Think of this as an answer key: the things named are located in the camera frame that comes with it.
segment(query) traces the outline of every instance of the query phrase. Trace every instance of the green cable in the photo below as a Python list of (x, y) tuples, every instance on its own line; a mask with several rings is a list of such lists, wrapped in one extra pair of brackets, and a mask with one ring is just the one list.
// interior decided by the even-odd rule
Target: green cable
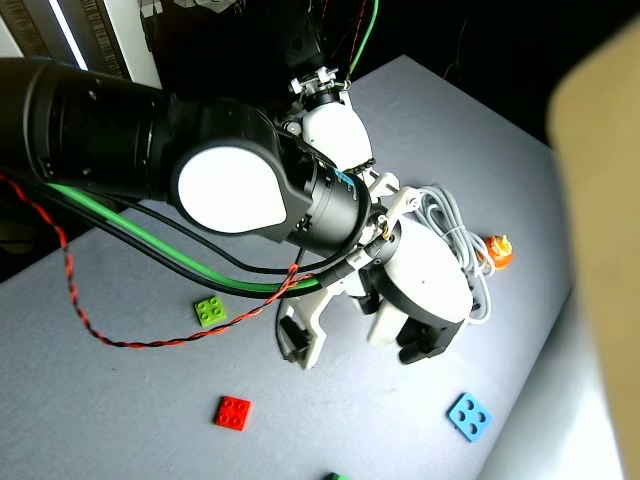
[[(83, 207), (91, 210), (94, 213), (97, 213), (104, 219), (114, 223), (119, 226), (123, 230), (126, 230), (130, 234), (138, 237), (140, 240), (154, 247), (158, 251), (164, 253), (167, 257), (172, 258), (176, 262), (188, 267), (202, 275), (208, 277), (209, 279), (218, 282), (222, 285), (226, 285), (227, 287), (233, 287), (240, 290), (246, 290), (250, 292), (275, 292), (280, 288), (279, 283), (252, 283), (252, 282), (243, 282), (240, 280), (234, 280), (233, 278), (226, 277), (218, 272), (211, 270), (209, 267), (201, 264), (197, 260), (185, 255), (184, 253), (176, 250), (171, 245), (163, 242), (153, 234), (147, 232), (144, 228), (132, 222), (128, 218), (123, 217), (122, 215), (114, 212), (113, 210), (105, 207), (99, 202), (96, 202), (92, 198), (88, 197), (80, 190), (77, 190), (73, 187), (67, 187), (64, 185), (54, 185), (49, 184), (51, 188), (56, 189), (58, 192), (65, 195), (67, 198), (73, 200), (74, 202), (82, 205)], [(306, 280), (302, 280), (298, 283), (293, 290), (299, 290), (306, 287), (312, 287), (318, 284), (318, 281), (315, 278), (309, 278)]]
[(367, 44), (367, 40), (369, 40), (369, 35), (371, 35), (371, 30), (373, 30), (373, 25), (376, 23), (376, 18), (378, 17), (378, 3), (379, 0), (373, 0), (373, 12), (371, 13), (371, 20), (369, 21), (369, 26), (367, 27), (367, 31), (365, 32), (364, 37), (362, 37), (362, 43), (360, 44), (360, 48), (358, 48), (358, 53), (356, 53), (353, 62), (351, 62), (351, 66), (349, 67), (349, 75), (351, 75), (353, 73), (353, 70), (356, 68), (358, 61), (360, 60), (360, 55), (362, 55), (362, 51)]

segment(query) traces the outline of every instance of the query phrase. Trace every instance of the beige object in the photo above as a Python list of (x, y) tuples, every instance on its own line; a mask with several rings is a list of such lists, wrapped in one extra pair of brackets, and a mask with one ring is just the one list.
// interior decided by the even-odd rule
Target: beige object
[(626, 477), (640, 479), (640, 22), (562, 82), (549, 133)]

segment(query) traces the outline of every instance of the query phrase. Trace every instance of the white joint cover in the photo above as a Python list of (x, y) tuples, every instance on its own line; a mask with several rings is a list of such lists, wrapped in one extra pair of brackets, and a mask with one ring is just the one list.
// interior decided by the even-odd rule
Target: white joint cover
[(467, 277), (447, 244), (424, 225), (401, 217), (400, 245), (384, 266), (391, 281), (416, 305), (452, 323), (471, 313)]
[(287, 217), (271, 167), (238, 147), (209, 148), (188, 160), (178, 177), (178, 196), (195, 221), (218, 232), (247, 232)]
[(306, 114), (302, 138), (329, 157), (339, 170), (353, 168), (373, 156), (362, 120), (339, 102), (321, 105)]

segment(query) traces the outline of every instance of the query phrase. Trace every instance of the table surface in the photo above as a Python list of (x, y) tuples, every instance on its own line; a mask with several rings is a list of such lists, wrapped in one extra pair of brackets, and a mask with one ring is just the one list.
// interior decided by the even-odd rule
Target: table surface
[[(356, 110), (378, 169), (404, 184), (452, 190), (467, 226), (507, 232), (509, 269), (489, 280), (494, 314), (437, 358), (402, 366), (397, 348), (365, 341), (373, 317), (345, 297), (323, 315), (320, 362), (279, 357), (273, 311), (178, 348), (108, 347), (68, 301), (60, 252), (0, 285), (0, 465), (6, 479), (470, 479), (480, 471), (572, 283), (551, 151), (401, 57), (359, 80)], [(150, 202), (175, 216), (172, 208)], [(239, 278), (188, 239), (141, 217), (170, 243)], [(291, 245), (216, 239), (246, 261), (287, 265)], [(193, 302), (210, 292), (101, 231), (71, 244), (80, 301), (113, 339), (196, 331)], [(223, 296), (232, 314), (256, 301)], [(475, 444), (448, 408), (471, 392), (493, 415)], [(212, 424), (220, 396), (253, 402), (248, 428)]]

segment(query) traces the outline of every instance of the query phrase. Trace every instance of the orange object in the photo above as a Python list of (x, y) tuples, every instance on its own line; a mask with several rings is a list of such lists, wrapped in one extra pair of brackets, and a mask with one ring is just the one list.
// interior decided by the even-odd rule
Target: orange object
[(496, 264), (496, 270), (507, 268), (513, 260), (513, 247), (506, 235), (492, 235), (485, 238), (484, 242), (489, 249), (489, 256)]

